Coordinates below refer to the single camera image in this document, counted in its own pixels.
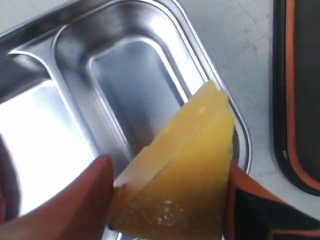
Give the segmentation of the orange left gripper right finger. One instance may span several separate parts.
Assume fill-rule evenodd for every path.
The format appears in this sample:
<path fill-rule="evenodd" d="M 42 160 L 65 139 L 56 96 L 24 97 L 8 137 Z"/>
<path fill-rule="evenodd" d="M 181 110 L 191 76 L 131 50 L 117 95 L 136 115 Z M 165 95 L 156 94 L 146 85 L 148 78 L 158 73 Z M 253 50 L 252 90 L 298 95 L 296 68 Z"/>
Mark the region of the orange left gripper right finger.
<path fill-rule="evenodd" d="M 269 192 L 232 162 L 223 237 L 226 240 L 318 240 L 320 222 Z"/>

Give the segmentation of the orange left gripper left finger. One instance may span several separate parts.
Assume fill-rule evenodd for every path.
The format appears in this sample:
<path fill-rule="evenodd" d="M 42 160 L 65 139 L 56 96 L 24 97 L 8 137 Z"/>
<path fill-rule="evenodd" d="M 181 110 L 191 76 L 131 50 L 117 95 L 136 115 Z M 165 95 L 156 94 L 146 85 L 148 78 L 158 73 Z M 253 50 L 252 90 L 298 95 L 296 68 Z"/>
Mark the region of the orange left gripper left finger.
<path fill-rule="evenodd" d="M 100 240 L 113 193 L 113 164 L 95 159 L 73 182 L 33 211 L 0 226 L 2 240 Z"/>

